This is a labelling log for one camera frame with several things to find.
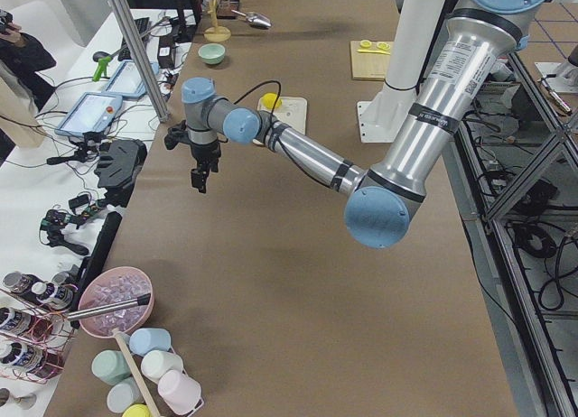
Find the wooden board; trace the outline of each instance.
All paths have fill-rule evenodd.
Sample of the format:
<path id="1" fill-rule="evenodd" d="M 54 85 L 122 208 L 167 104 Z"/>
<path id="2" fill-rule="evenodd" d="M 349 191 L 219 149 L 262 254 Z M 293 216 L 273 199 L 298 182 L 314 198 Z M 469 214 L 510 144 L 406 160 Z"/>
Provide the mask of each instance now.
<path id="1" fill-rule="evenodd" d="M 390 55 L 358 53 L 359 41 L 350 42 L 351 76 L 354 80 L 379 80 L 386 78 Z"/>

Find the metal scoop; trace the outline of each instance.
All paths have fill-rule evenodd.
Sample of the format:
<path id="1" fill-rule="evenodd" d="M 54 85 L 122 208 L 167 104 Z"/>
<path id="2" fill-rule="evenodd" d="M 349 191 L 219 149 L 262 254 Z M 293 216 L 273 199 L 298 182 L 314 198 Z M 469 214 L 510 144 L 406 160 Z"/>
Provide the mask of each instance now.
<path id="1" fill-rule="evenodd" d="M 245 17 L 245 21 L 251 27 L 255 27 L 257 29 L 269 29 L 272 24 L 271 20 L 260 13 L 254 13 L 253 11 L 249 11 L 248 13 L 241 13 L 240 11 L 235 11 L 231 9 L 232 13 Z"/>

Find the white cup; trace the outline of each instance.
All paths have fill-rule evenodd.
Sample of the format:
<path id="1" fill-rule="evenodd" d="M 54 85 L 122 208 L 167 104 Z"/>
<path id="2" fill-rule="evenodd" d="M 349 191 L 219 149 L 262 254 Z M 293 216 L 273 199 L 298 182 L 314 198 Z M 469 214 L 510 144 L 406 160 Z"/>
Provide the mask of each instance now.
<path id="1" fill-rule="evenodd" d="M 144 356 L 141 363 L 141 372 L 155 384 L 159 384 L 160 379 L 169 370 L 182 372 L 183 369 L 182 358 L 166 351 L 151 351 Z"/>
<path id="2" fill-rule="evenodd" d="M 144 401 L 135 379 L 131 376 L 110 389 L 107 407 L 111 412 L 122 414 L 133 403 Z"/>

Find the black band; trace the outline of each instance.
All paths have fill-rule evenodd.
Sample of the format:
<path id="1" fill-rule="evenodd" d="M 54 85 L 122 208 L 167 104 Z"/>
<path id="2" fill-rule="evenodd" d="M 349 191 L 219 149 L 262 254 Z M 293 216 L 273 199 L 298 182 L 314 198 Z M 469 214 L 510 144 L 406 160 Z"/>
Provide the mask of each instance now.
<path id="1" fill-rule="evenodd" d="M 271 135 L 269 136 L 269 142 L 267 142 L 267 148 L 269 148 L 270 151 L 275 152 L 275 144 L 277 143 L 277 139 L 281 136 L 283 131 L 285 131 L 287 126 L 288 125 L 279 122 L 275 122 L 273 124 L 270 130 Z"/>
<path id="2" fill-rule="evenodd" d="M 389 182 L 385 178 L 382 178 L 381 176 L 379 176 L 377 173 L 375 173 L 371 169 L 368 170 L 368 177 L 371 180 L 377 182 L 384 189 L 388 189 L 389 191 L 395 193 L 398 196 L 401 196 L 402 198 L 406 198 L 406 199 L 412 200 L 413 202 L 417 202 L 417 203 L 422 203 L 425 199 L 425 196 L 422 196 L 421 194 L 413 193 L 410 190 L 403 189 L 403 188 L 399 187 L 398 185 L 395 185 L 395 184 Z"/>
<path id="3" fill-rule="evenodd" d="M 391 86 L 389 83 L 387 83 L 387 79 L 384 80 L 384 83 L 388 88 L 397 90 L 399 92 L 407 92 L 408 90 L 414 90 L 415 88 L 417 88 L 417 85 L 412 86 L 411 88 L 396 88 L 395 86 Z"/>
<path id="4" fill-rule="evenodd" d="M 513 24 L 510 20 L 506 20 L 504 17 L 501 17 L 497 14 L 489 13 L 487 11 L 482 11 L 480 9 L 473 9 L 473 8 L 461 8 L 456 9 L 453 11 L 448 18 L 455 18 L 455 17 L 467 17 L 472 18 L 473 20 L 481 20 L 484 23 L 492 24 L 504 32 L 509 33 L 512 35 L 512 38 L 516 40 L 516 42 L 520 42 L 524 34 L 517 27 Z"/>
<path id="5" fill-rule="evenodd" d="M 419 122 L 438 126 L 451 135 L 456 134 L 460 128 L 460 121 L 457 119 L 454 119 L 451 116 L 442 115 L 440 112 L 436 112 L 435 110 L 422 106 L 421 104 L 414 103 L 408 113 L 411 116 L 415 116 Z"/>
<path id="6" fill-rule="evenodd" d="M 205 126 L 207 126 L 207 128 L 209 128 L 209 130 L 211 131 L 216 131 L 213 130 L 213 128 L 209 125 L 209 114 L 212 111 L 213 107 L 221 100 L 225 100 L 228 101 L 228 99 L 226 99 L 225 97 L 221 97 L 219 95 L 214 95 L 211 99 L 206 100 L 205 103 L 203 104 L 201 110 L 200 110 L 200 120 L 205 124 Z"/>
<path id="7" fill-rule="evenodd" d="M 349 160 L 343 160 L 340 164 L 340 168 L 335 172 L 335 176 L 331 180 L 329 184 L 330 189 L 339 191 L 341 187 L 341 182 L 343 181 L 343 177 L 347 175 L 347 172 L 350 170 L 350 167 L 353 165 L 352 162 Z"/>

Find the robotic arm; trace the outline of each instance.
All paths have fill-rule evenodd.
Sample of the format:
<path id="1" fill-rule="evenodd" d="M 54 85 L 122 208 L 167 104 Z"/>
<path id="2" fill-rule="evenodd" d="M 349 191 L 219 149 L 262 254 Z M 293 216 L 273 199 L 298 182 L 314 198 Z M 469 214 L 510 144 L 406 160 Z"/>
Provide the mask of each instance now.
<path id="1" fill-rule="evenodd" d="M 169 149 L 177 143 L 190 145 L 199 164 L 192 171 L 193 186 L 204 192 L 209 171 L 217 170 L 220 157 L 217 134 L 243 144 L 257 139 L 349 197 L 345 223 L 360 243 L 392 246 L 406 234 L 425 199 L 425 179 L 494 61 L 525 46 L 530 22 L 544 1 L 460 0 L 447 22 L 449 40 L 396 140 L 383 161 L 366 171 L 267 112 L 230 103 L 203 78 L 184 83 L 186 123 L 172 128 L 165 144 Z"/>

